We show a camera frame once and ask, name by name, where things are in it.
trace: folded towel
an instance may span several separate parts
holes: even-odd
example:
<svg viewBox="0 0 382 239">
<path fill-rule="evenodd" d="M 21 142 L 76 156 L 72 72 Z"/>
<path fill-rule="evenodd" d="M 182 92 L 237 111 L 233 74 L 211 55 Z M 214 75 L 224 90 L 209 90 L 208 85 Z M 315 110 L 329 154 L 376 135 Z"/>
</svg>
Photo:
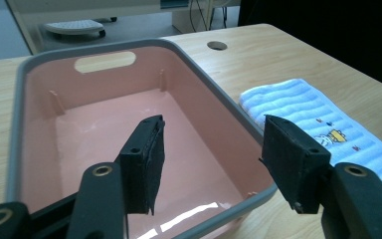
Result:
<svg viewBox="0 0 382 239">
<path fill-rule="evenodd" d="M 249 89 L 241 94 L 240 105 L 262 130 L 265 115 L 290 120 L 330 151 L 331 165 L 356 163 L 382 180 L 382 141 L 306 81 Z"/>
</svg>

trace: wooden table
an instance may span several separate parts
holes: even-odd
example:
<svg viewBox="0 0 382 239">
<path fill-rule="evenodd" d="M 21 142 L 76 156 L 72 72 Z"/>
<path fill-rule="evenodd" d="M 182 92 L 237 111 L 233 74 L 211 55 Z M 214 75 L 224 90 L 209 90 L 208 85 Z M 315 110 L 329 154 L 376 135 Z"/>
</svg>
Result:
<svg viewBox="0 0 382 239">
<path fill-rule="evenodd" d="M 382 84 L 270 25 L 167 37 L 178 44 L 229 96 L 251 87 L 304 78 L 350 117 L 382 139 Z M 227 50 L 207 47 L 220 41 Z M 8 137 L 17 67 L 0 61 L 0 202 L 4 198 Z M 222 238 L 321 238 L 320 215 L 297 215 L 277 192 Z"/>
</svg>

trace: floor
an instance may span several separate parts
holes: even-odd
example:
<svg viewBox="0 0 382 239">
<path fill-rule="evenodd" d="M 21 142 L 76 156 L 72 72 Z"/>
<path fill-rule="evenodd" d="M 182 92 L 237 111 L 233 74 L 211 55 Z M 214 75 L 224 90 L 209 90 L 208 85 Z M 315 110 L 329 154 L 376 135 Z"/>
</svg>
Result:
<svg viewBox="0 0 382 239">
<path fill-rule="evenodd" d="M 239 7 L 229 7 L 226 27 L 237 27 Z M 157 13 L 139 16 L 118 17 L 116 22 L 109 19 L 97 19 L 103 23 L 106 36 L 88 34 L 55 38 L 53 34 L 42 30 L 46 51 L 90 46 L 96 44 L 125 42 L 148 38 L 159 38 L 181 34 L 172 26 L 171 13 Z M 222 8 L 216 8 L 213 15 L 212 30 L 224 28 Z M 30 51 L 13 20 L 5 2 L 0 0 L 0 59 L 29 56 Z"/>
</svg>

